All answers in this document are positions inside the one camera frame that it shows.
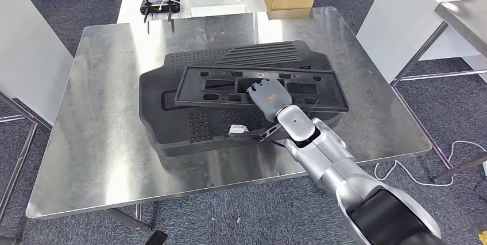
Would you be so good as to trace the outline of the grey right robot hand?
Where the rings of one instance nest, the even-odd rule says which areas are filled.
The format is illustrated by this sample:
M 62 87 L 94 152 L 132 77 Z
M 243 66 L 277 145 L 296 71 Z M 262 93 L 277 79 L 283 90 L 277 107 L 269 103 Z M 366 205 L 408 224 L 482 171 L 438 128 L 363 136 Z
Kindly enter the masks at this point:
M 262 111 L 265 118 L 274 122 L 277 113 L 292 104 L 292 97 L 277 79 L 253 83 L 247 90 L 251 100 Z

